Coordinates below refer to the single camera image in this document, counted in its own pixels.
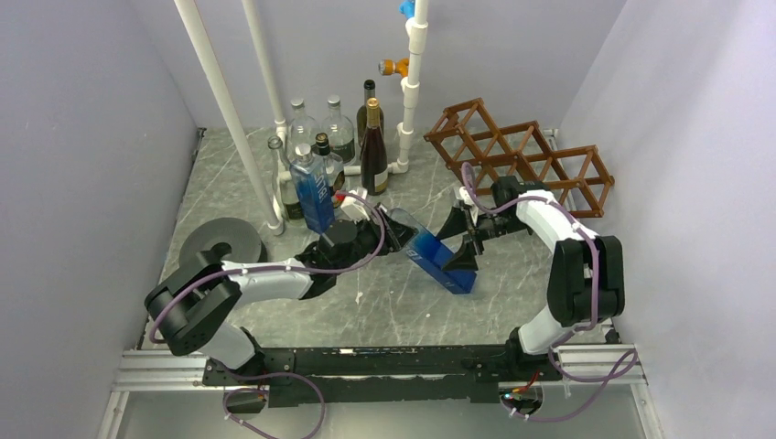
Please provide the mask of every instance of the gray marble surface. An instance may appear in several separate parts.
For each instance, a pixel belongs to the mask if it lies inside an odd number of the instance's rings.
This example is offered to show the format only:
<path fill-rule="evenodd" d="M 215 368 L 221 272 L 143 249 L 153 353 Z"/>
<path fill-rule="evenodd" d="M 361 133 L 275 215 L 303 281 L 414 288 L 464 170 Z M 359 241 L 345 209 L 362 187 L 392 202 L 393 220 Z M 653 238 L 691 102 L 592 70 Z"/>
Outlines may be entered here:
<path fill-rule="evenodd" d="M 423 140 L 421 133 L 426 131 L 416 130 L 409 172 L 391 175 L 388 190 L 371 201 L 405 209 L 436 232 L 449 213 L 448 192 L 459 182 Z M 272 132 L 248 132 L 267 187 L 271 187 L 272 161 L 266 141 Z M 389 159 L 394 160 L 398 139 L 388 137 Z M 458 142 L 448 143 L 455 148 Z M 358 182 L 358 177 L 350 177 L 348 185 Z M 287 224 L 279 237 L 269 232 L 240 156 L 223 129 L 205 133 L 163 277 L 178 267 L 178 252 L 186 237 L 200 224 L 219 217 L 251 222 L 267 246 L 270 261 L 292 257 L 317 237 L 304 222 Z M 459 242 L 460 237 L 455 237 L 446 244 L 454 251 Z M 337 286 L 321 297 L 247 305 L 233 311 L 229 321 L 248 328 L 266 347 L 502 343 L 513 328 L 530 321 L 544 306 L 550 258 L 541 241 L 524 232 L 487 241 L 485 254 L 478 259 L 474 289 L 460 296 L 449 293 L 402 253 L 396 253 L 341 275 Z M 603 336 L 594 332 L 576 341 L 602 342 Z"/>

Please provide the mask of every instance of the dark wine bottle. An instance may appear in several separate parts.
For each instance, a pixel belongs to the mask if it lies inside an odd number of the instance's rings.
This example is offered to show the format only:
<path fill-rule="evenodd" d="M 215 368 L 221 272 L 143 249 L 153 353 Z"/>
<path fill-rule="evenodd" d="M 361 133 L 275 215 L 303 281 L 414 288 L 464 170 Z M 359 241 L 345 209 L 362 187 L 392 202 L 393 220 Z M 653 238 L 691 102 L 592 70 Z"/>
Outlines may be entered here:
<path fill-rule="evenodd" d="M 366 130 L 361 150 L 361 185 L 369 195 L 380 195 L 388 187 L 388 154 L 380 128 L 380 103 L 366 102 Z"/>
<path fill-rule="evenodd" d="M 373 80 L 366 80 L 364 82 L 364 104 L 359 109 L 359 112 L 356 113 L 356 125 L 358 126 L 358 135 L 359 135 L 359 148 L 361 151 L 363 151 L 363 137 L 366 133 L 366 102 L 374 97 L 374 81 Z M 383 115 L 383 109 L 380 109 L 380 130 L 384 131 L 385 127 L 385 116 Z"/>

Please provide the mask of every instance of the white wall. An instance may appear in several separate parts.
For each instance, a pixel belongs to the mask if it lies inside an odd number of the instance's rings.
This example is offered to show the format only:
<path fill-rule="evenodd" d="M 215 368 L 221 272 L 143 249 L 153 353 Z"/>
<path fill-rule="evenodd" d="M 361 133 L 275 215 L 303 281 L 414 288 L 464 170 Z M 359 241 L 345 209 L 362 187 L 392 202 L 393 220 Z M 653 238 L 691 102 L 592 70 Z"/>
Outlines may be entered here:
<path fill-rule="evenodd" d="M 132 0 L 198 126 L 223 127 L 172 0 Z M 273 117 L 239 0 L 199 0 L 245 126 Z M 353 116 L 364 80 L 377 80 L 386 124 L 402 117 L 399 77 L 378 77 L 380 59 L 409 56 L 400 0 L 256 0 L 275 62 L 286 118 L 303 96 L 314 117 L 337 93 Z M 557 127 L 625 0 L 430 0 L 417 125 L 481 96 L 497 123 Z"/>
<path fill-rule="evenodd" d="M 776 5 L 629 0 L 561 125 L 617 178 L 627 305 L 669 438 L 776 437 Z"/>
<path fill-rule="evenodd" d="M 91 438 L 196 126 L 124 0 L 0 9 L 0 436 Z"/>

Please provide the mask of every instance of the clear glass bottle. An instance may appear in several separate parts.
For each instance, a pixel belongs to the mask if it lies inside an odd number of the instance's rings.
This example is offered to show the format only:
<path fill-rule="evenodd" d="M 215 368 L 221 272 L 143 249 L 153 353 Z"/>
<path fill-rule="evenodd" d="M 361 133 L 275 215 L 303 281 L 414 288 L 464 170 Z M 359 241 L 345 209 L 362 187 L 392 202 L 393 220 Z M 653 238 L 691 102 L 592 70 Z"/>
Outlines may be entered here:
<path fill-rule="evenodd" d="M 367 103 L 366 133 L 361 153 L 361 185 L 369 195 L 380 195 L 388 187 L 388 155 L 380 129 L 380 103 L 370 98 Z"/>
<path fill-rule="evenodd" d="M 291 162 L 291 177 L 307 228 L 323 234 L 334 222 L 334 205 L 323 157 L 313 154 L 308 144 L 297 145 L 296 159 Z"/>
<path fill-rule="evenodd" d="M 315 145 L 315 136 L 320 133 L 320 126 L 315 119 L 307 115 L 305 100 L 296 98 L 291 100 L 291 108 L 294 109 L 294 120 L 288 127 L 286 139 L 286 156 L 289 160 L 296 158 L 296 146 L 301 144 Z"/>
<path fill-rule="evenodd" d="M 323 131 L 329 136 L 331 152 L 342 157 L 345 165 L 356 161 L 356 144 L 353 140 L 353 122 L 342 115 L 340 97 L 329 96 L 329 117 L 322 123 Z"/>
<path fill-rule="evenodd" d="M 288 174 L 291 163 L 288 161 L 288 157 L 286 157 L 283 141 L 280 140 L 280 137 L 273 135 L 267 141 L 267 146 L 270 152 L 272 152 L 274 159 L 272 166 L 272 191 L 275 194 L 281 215 L 289 221 L 301 221 L 305 215 L 302 213 L 299 197 L 296 196 L 294 182 L 291 181 L 291 175 Z"/>
<path fill-rule="evenodd" d="M 363 136 L 366 133 L 366 102 L 373 97 L 375 97 L 374 81 L 366 80 L 364 82 L 364 104 L 359 109 L 359 112 L 356 113 L 356 128 L 359 134 L 359 159 L 361 159 L 361 154 L 363 154 Z M 382 108 L 380 109 L 380 130 L 385 132 L 385 115 Z"/>

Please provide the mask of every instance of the blue bottle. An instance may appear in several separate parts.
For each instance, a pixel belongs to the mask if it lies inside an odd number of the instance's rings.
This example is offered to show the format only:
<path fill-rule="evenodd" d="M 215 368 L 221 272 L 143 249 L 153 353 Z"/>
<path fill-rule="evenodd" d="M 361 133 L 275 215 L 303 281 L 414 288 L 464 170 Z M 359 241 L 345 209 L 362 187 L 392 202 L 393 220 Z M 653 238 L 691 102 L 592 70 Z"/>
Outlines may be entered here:
<path fill-rule="evenodd" d="M 391 220 L 395 220 L 417 230 L 417 234 L 404 246 L 404 253 L 413 260 L 424 272 L 452 294 L 469 294 L 477 272 L 452 270 L 446 272 L 442 266 L 453 257 L 451 251 L 442 241 L 438 240 L 427 228 L 404 209 L 391 209 L 388 212 Z"/>
<path fill-rule="evenodd" d="M 314 155 L 310 145 L 297 145 L 296 159 L 291 163 L 290 171 L 307 228 L 323 234 L 334 222 L 334 205 L 331 204 L 323 158 Z"/>

